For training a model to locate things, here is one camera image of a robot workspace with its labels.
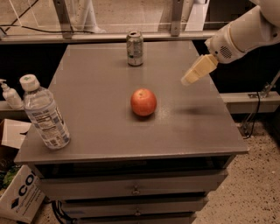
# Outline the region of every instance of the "plastic bottle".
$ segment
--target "plastic bottle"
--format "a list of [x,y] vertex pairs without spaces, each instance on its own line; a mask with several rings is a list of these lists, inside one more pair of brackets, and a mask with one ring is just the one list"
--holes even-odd
[[13,109],[21,109],[24,106],[23,100],[19,96],[16,89],[8,87],[6,80],[0,80],[1,88],[3,89],[3,98],[7,101],[8,105]]
[[24,110],[45,145],[57,150],[70,142],[70,134],[62,115],[53,99],[53,94],[41,87],[34,74],[20,78],[24,93]]

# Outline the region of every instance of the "apple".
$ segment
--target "apple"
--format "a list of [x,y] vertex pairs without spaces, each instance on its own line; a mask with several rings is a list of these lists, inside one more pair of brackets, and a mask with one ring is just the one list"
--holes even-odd
[[149,89],[139,88],[132,94],[130,105],[138,116],[149,116],[157,108],[157,97]]

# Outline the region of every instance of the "aluminum can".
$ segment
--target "aluminum can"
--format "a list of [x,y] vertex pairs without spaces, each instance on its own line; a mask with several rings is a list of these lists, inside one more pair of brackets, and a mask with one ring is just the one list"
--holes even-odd
[[126,37],[128,63],[133,67],[143,64],[144,39],[140,31],[130,31]]

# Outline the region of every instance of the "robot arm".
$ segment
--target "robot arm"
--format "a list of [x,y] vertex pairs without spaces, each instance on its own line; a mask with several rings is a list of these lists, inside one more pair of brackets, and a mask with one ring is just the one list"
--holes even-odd
[[205,42],[210,54],[202,55],[195,61],[181,80],[184,85],[211,73],[218,63],[231,63],[257,47],[280,42],[280,1],[251,1],[258,5]]

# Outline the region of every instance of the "bottle label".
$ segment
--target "bottle label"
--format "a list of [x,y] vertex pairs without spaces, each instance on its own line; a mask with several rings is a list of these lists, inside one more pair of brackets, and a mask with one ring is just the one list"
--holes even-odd
[[62,148],[70,141],[69,131],[55,101],[40,110],[28,109],[26,114],[47,147],[51,149]]

